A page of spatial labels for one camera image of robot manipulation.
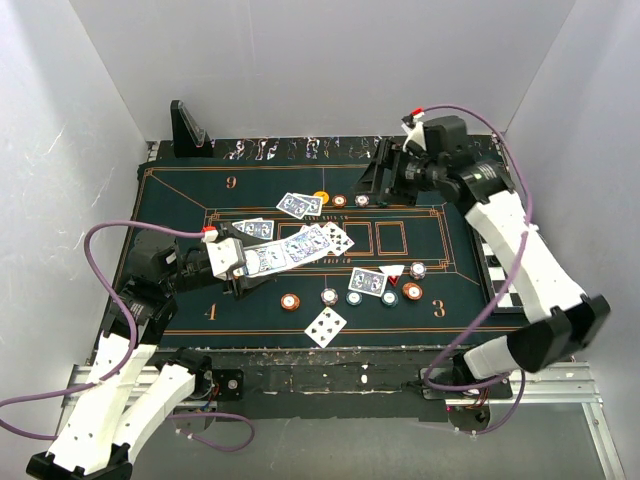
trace wire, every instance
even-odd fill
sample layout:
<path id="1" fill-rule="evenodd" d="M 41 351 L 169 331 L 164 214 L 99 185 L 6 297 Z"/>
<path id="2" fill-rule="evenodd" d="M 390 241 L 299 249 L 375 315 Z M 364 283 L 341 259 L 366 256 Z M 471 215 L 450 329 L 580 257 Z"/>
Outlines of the wire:
<path id="1" fill-rule="evenodd" d="M 226 447 L 224 445 L 219 445 L 211 440 L 207 440 L 206 438 L 201 437 L 200 435 L 191 433 L 188 430 L 178 429 L 180 433 L 186 435 L 188 438 L 197 440 L 198 442 L 204 443 L 205 445 L 211 448 L 215 448 L 216 450 L 219 450 L 221 452 L 229 453 L 229 452 L 237 452 L 238 450 L 242 450 L 244 447 L 249 445 L 253 441 L 253 438 L 256 436 L 256 428 L 251 422 L 251 420 L 249 420 L 246 417 L 243 417 L 242 415 L 235 415 L 233 413 L 221 413 L 221 412 L 178 413 L 175 415 L 169 415 L 167 418 L 171 420 L 179 420 L 181 418 L 194 418 L 194 417 L 228 418 L 232 420 L 240 420 L 241 422 L 244 422 L 249 426 L 249 428 L 251 429 L 249 438 L 247 438 L 243 443 L 239 445 L 234 445 L 233 447 Z"/>
<path id="2" fill-rule="evenodd" d="M 531 223 L 531 217 L 533 215 L 533 199 L 531 197 L 531 192 L 529 191 L 529 186 L 527 185 L 527 182 L 524 179 L 524 177 L 523 177 L 523 175 L 522 175 L 522 173 L 520 171 L 520 167 L 518 165 L 518 162 L 517 162 L 515 156 L 513 155 L 513 153 L 511 152 L 511 149 L 509 148 L 509 144 L 507 143 L 507 140 L 504 138 L 502 133 L 496 127 L 494 127 L 491 124 L 491 122 L 489 122 L 489 120 L 484 118 L 479 113 L 476 113 L 473 110 L 470 110 L 468 108 L 461 107 L 461 106 L 458 106 L 458 105 L 452 105 L 452 104 L 433 105 L 431 107 L 423 108 L 422 111 L 426 113 L 426 112 L 429 112 L 429 111 L 441 110 L 441 109 L 458 110 L 458 111 L 467 113 L 468 115 L 471 115 L 472 117 L 474 117 L 477 120 L 479 120 L 480 122 L 482 122 L 485 126 L 487 126 L 489 128 L 489 130 L 491 130 L 492 133 L 494 133 L 498 137 L 498 140 L 500 140 L 500 142 L 502 143 L 502 147 L 504 148 L 504 151 L 506 152 L 508 157 L 511 159 L 511 166 L 513 167 L 513 170 L 516 173 L 516 176 L 518 177 L 518 180 L 520 181 L 520 184 L 522 186 L 522 190 L 524 192 L 524 196 L 525 196 L 525 200 L 526 200 L 524 223 L 525 223 L 525 226 L 528 227 L 529 224 Z M 431 374 L 433 373 L 433 370 L 440 363 L 442 363 L 445 359 L 447 359 L 449 357 L 449 355 L 458 346 L 460 346 L 465 340 L 467 340 L 467 338 L 469 338 L 469 336 L 480 325 L 482 325 L 482 323 L 494 311 L 494 309 L 495 309 L 496 305 L 498 304 L 498 302 L 500 300 L 502 300 L 502 298 L 504 297 L 505 293 L 507 292 L 507 290 L 509 289 L 509 287 L 513 283 L 513 280 L 515 279 L 516 275 L 518 274 L 518 272 L 520 270 L 520 265 L 522 263 L 522 256 L 524 255 L 524 250 L 525 250 L 525 248 L 527 246 L 528 235 L 529 235 L 528 230 L 524 231 L 522 233 L 522 237 L 521 237 L 522 240 L 520 242 L 520 247 L 518 248 L 518 251 L 517 251 L 517 253 L 515 255 L 515 258 L 513 260 L 513 264 L 511 266 L 511 269 L 509 270 L 507 278 L 505 279 L 505 282 L 502 285 L 502 287 L 500 288 L 500 290 L 497 292 L 495 297 L 493 297 L 491 299 L 491 301 L 482 309 L 482 311 L 478 314 L 478 316 L 469 324 L 469 326 L 465 329 L 465 331 L 462 332 L 460 335 L 458 335 L 444 350 L 442 350 L 442 352 L 440 352 L 440 354 L 433 360 L 431 365 L 429 365 L 429 367 L 427 368 L 427 370 L 425 371 L 424 376 L 423 376 L 423 381 L 424 381 L 425 385 L 427 385 L 427 386 L 429 386 L 429 387 L 431 387 L 431 388 L 433 388 L 435 390 L 451 391 L 451 392 L 465 392 L 465 391 L 470 390 L 472 388 L 478 388 L 478 389 L 479 388 L 487 388 L 487 387 L 489 387 L 491 385 L 494 385 L 494 384 L 496 384 L 498 382 L 501 382 L 503 379 L 507 378 L 508 373 L 505 373 L 505 374 L 497 375 L 497 376 L 495 376 L 493 378 L 490 378 L 488 380 L 484 380 L 482 382 L 478 382 L 478 383 L 475 383 L 475 384 L 472 384 L 472 385 L 456 385 L 456 386 L 452 386 L 452 385 L 441 385 L 441 384 L 432 382 L 431 381 Z M 519 394 L 518 397 L 516 398 L 512 409 L 505 416 L 505 419 L 503 419 L 503 421 L 499 422 L 497 424 L 497 426 L 494 426 L 491 429 L 483 430 L 483 433 L 489 433 L 489 431 L 494 431 L 499 426 L 504 425 L 506 420 L 508 420 L 511 417 L 511 415 L 513 415 L 513 412 L 515 412 L 515 410 L 518 408 L 518 404 L 520 403 L 520 399 L 522 398 L 522 393 L 524 393 L 524 385 L 525 385 L 525 383 L 526 382 L 525 382 L 525 379 L 524 379 L 524 372 L 523 372 L 521 394 Z"/>
<path id="3" fill-rule="evenodd" d="M 490 427 L 487 427 L 484 430 L 477 431 L 476 435 L 486 435 L 487 433 L 495 432 L 502 425 L 507 423 L 511 418 L 511 416 L 516 412 L 516 410 L 518 409 L 518 406 L 520 405 L 520 401 L 522 400 L 522 396 L 524 395 L 524 389 L 527 384 L 526 374 L 524 373 L 524 370 L 520 369 L 520 375 L 522 376 L 522 379 L 520 380 L 520 390 L 518 390 L 518 396 L 513 401 L 513 404 L 511 405 L 511 408 L 509 409 L 509 411 L 505 414 L 504 417 L 500 419 L 498 423 L 496 423 L 495 425 L 491 425 Z"/>
<path id="4" fill-rule="evenodd" d="M 211 396 L 209 397 L 209 400 L 207 400 L 207 403 L 205 403 L 204 406 L 200 409 L 201 411 L 206 411 L 207 408 L 209 408 L 209 405 L 211 405 L 211 402 L 218 396 L 219 391 L 220 391 L 220 385 L 216 385 L 216 388 L 211 394 Z"/>
<path id="5" fill-rule="evenodd" d="M 113 287 L 111 286 L 109 281 L 105 278 L 104 274 L 100 271 L 100 269 L 98 268 L 98 265 L 95 262 L 95 259 L 93 258 L 93 255 L 91 253 L 91 238 L 97 232 L 99 232 L 100 230 L 102 230 L 104 228 L 108 228 L 108 227 L 145 228 L 145 229 L 148 229 L 148 230 L 154 230 L 156 232 L 165 233 L 165 234 L 168 234 L 168 235 L 173 235 L 173 236 L 181 237 L 181 238 L 199 239 L 199 238 L 203 238 L 204 237 L 204 233 L 201 233 L 201 232 L 196 232 L 196 233 L 181 232 L 181 231 L 178 231 L 178 230 L 172 230 L 170 228 L 161 227 L 159 225 L 153 225 L 151 223 L 136 222 L 136 221 L 132 221 L 132 220 L 116 220 L 116 221 L 111 221 L 111 222 L 100 223 L 100 224 L 94 226 L 93 228 L 91 228 L 87 232 L 87 235 L 84 238 L 84 254 L 85 254 L 86 258 L 87 258 L 87 262 L 89 263 L 89 267 L 91 267 L 91 270 L 93 270 L 93 273 L 96 275 L 96 277 L 98 278 L 98 280 L 100 281 L 102 286 L 109 293 L 109 296 L 111 297 L 111 299 L 116 303 L 116 305 L 118 305 L 118 308 L 120 308 L 120 310 L 124 314 L 125 318 L 127 319 L 127 325 L 129 326 L 129 330 L 130 330 L 129 347 L 127 349 L 127 352 L 125 353 L 124 357 L 122 357 L 122 360 L 120 360 L 120 362 L 118 362 L 113 367 L 113 369 L 111 369 L 105 375 L 100 377 L 101 381 L 108 380 L 109 378 L 113 377 L 114 375 L 116 375 L 120 371 L 120 369 L 131 358 L 131 355 L 133 354 L 133 351 L 136 348 L 136 344 L 138 342 L 138 333 L 137 333 L 138 330 L 136 328 L 136 324 L 135 324 L 135 320 L 133 318 L 133 315 L 131 314 L 129 309 L 126 307 L 124 302 L 120 299 L 120 297 L 118 296 L 116 291 L 113 289 Z M 14 405 L 14 404 L 17 404 L 17 403 L 33 402 L 33 401 L 36 401 L 36 400 L 44 400 L 44 399 L 47 399 L 47 398 L 55 398 L 55 397 L 70 395 L 72 393 L 78 393 L 78 392 L 82 392 L 82 391 L 85 391 L 85 390 L 89 390 L 90 388 L 93 388 L 95 386 L 96 386 L 95 383 L 85 383 L 85 384 L 82 384 L 82 385 L 76 385 L 76 386 L 71 387 L 71 388 L 66 388 L 64 390 L 56 390 L 56 391 L 53 391 L 53 392 L 38 393 L 38 394 L 35 394 L 35 395 L 23 395 L 23 396 L 19 396 L 19 397 L 8 398 L 8 399 L 2 400 L 0 402 L 0 408 L 5 407 L 7 405 Z M 249 419 L 245 418 L 245 417 L 240 416 L 240 415 L 232 415 L 232 414 L 226 414 L 226 413 L 213 412 L 213 413 L 207 413 L 207 414 L 181 414 L 181 415 L 178 415 L 178 416 L 173 415 L 173 416 L 171 416 L 169 418 L 186 418 L 187 416 L 202 416 L 202 415 L 206 415 L 206 416 L 210 416 L 210 417 L 232 418 L 232 419 L 235 419 L 235 420 L 240 420 L 242 422 L 245 422 L 251 428 L 251 436 L 249 437 L 249 440 L 247 440 L 244 444 L 242 444 L 239 447 L 219 447 L 216 444 L 207 443 L 206 441 L 204 441 L 204 439 L 200 440 L 199 438 L 196 438 L 195 435 L 193 436 L 193 438 L 195 438 L 196 440 L 203 441 L 203 443 L 207 443 L 207 445 L 210 445 L 211 447 L 216 448 L 218 450 L 235 452 L 235 451 L 239 450 L 240 448 L 244 448 L 245 446 L 247 446 L 253 440 L 253 437 L 255 436 L 255 428 L 254 428 L 253 424 L 251 423 L 251 421 Z M 53 441 L 56 438 L 58 438 L 56 435 L 42 435 L 42 434 L 39 434 L 39 433 L 27 432 L 27 431 L 22 430 L 20 428 L 14 427 L 13 425 L 5 422 L 2 419 L 0 419 L 0 427 L 4 428 L 5 430 L 10 431 L 11 433 L 15 433 L 16 435 L 20 435 L 21 437 L 31 438 L 31 439 L 34 439 L 34 440 Z"/>

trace white enclosure wall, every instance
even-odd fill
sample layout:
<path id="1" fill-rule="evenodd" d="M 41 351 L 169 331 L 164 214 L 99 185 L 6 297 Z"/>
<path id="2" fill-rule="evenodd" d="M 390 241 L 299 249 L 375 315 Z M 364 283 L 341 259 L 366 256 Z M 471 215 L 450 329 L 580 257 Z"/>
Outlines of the white enclosure wall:
<path id="1" fill-rule="evenodd" d="M 612 315 L 584 356 L 629 478 L 640 478 L 640 6 L 579 0 L 508 139 L 560 263 Z"/>
<path id="2" fill-rule="evenodd" d="M 71 0 L 147 140 L 397 134 L 454 102 L 506 128 L 574 0 Z"/>
<path id="3" fill-rule="evenodd" d="M 130 217 L 146 144 L 67 1 L 0 0 L 0 112 L 6 398 L 65 387 L 72 365 L 90 354 L 106 293 L 82 239 L 100 221 Z M 94 242 L 107 276 L 124 233 L 105 231 Z M 60 404 L 0 415 L 51 435 Z M 25 478 L 29 457 L 48 445 L 0 430 L 0 478 Z"/>

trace white poker chip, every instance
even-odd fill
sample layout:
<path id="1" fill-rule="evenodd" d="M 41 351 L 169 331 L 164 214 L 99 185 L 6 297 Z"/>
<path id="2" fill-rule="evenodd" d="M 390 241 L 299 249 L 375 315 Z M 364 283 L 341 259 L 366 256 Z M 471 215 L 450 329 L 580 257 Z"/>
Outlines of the white poker chip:
<path id="1" fill-rule="evenodd" d="M 424 266 L 424 263 L 414 262 L 411 264 L 411 268 L 409 269 L 409 275 L 411 275 L 411 278 L 420 280 L 424 278 L 426 274 L 427 268 Z"/>
<path id="2" fill-rule="evenodd" d="M 327 307 L 331 307 L 338 302 L 338 292 L 333 288 L 325 288 L 320 296 L 322 298 L 322 303 Z"/>
<path id="3" fill-rule="evenodd" d="M 366 207 L 367 205 L 369 205 L 369 197 L 367 197 L 366 195 L 358 195 L 356 197 L 356 205 L 358 207 Z"/>

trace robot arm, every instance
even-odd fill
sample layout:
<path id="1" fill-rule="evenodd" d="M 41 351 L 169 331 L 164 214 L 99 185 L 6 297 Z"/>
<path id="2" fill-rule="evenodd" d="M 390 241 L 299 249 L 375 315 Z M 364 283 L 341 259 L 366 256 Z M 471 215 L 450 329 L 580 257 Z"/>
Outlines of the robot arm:
<path id="1" fill-rule="evenodd" d="M 549 252 L 537 227 L 525 224 L 522 202 L 504 166 L 474 157 L 465 122 L 457 116 L 423 117 L 416 110 L 403 119 L 407 137 L 402 145 L 380 142 L 356 193 L 381 205 L 415 205 L 419 192 L 438 191 L 482 235 L 506 270 L 528 232 L 514 285 L 531 323 L 456 355 L 455 383 L 472 384 L 518 368 L 537 372 L 586 348 L 610 311 L 607 301 L 587 297 Z M 385 169 L 391 178 L 383 189 Z"/>
<path id="2" fill-rule="evenodd" d="M 29 475 L 45 480 L 130 478 L 138 453 L 176 405 L 194 394 L 206 395 L 207 383 L 211 390 L 211 359 L 181 349 L 161 367 L 154 384 L 123 413 L 138 375 L 177 311 L 175 293 L 226 282 L 227 290 L 242 298 L 270 278 L 233 274 L 246 262 L 243 246 L 261 240 L 222 224 L 220 229 L 207 229 L 203 242 L 180 256 L 174 237 L 147 231 L 136 237 L 128 257 L 133 268 L 118 295 L 135 318 L 139 343 L 118 374 L 100 380 L 129 348 L 126 318 L 112 304 L 88 378 L 95 386 L 79 397 L 49 450 L 31 458 Z"/>

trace poker chip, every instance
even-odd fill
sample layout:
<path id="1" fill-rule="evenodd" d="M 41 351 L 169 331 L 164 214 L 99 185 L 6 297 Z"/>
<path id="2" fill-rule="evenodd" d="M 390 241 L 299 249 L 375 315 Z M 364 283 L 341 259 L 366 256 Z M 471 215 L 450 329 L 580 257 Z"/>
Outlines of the poker chip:
<path id="1" fill-rule="evenodd" d="M 402 287 L 402 294 L 409 300 L 420 300 L 422 298 L 422 289 L 415 283 L 405 283 Z"/>
<path id="2" fill-rule="evenodd" d="M 336 208 L 343 208 L 347 205 L 347 197 L 344 195 L 336 195 L 333 197 L 333 200 L 331 200 L 331 203 L 333 203 L 333 206 Z"/>
<path id="3" fill-rule="evenodd" d="M 364 208 L 369 205 L 369 197 L 366 195 L 356 195 L 356 206 Z"/>
<path id="4" fill-rule="evenodd" d="M 280 299 L 280 306 L 289 312 L 293 312 L 300 306 L 300 299 L 293 293 L 287 293 Z"/>
<path id="5" fill-rule="evenodd" d="M 362 302 L 361 294 L 359 294 L 358 292 L 347 293 L 347 303 L 349 305 L 353 305 L 355 307 L 356 305 L 360 305 L 360 302 Z"/>
<path id="6" fill-rule="evenodd" d="M 327 307 L 331 307 L 338 303 L 338 292 L 333 288 L 325 288 L 320 294 L 320 297 L 322 298 L 322 303 Z"/>
<path id="7" fill-rule="evenodd" d="M 427 274 L 427 267 L 424 266 L 424 263 L 421 262 L 413 262 L 411 264 L 411 268 L 409 268 L 409 275 L 414 280 L 421 280 Z"/>
<path id="8" fill-rule="evenodd" d="M 380 300 L 382 300 L 382 303 L 386 307 L 395 307 L 398 304 L 398 295 L 396 292 L 387 290 L 382 294 L 382 298 Z"/>
<path id="9" fill-rule="evenodd" d="M 313 194 L 314 197 L 320 197 L 322 199 L 322 204 L 326 205 L 329 203 L 329 194 L 327 192 L 323 192 L 322 190 L 318 190 Z"/>

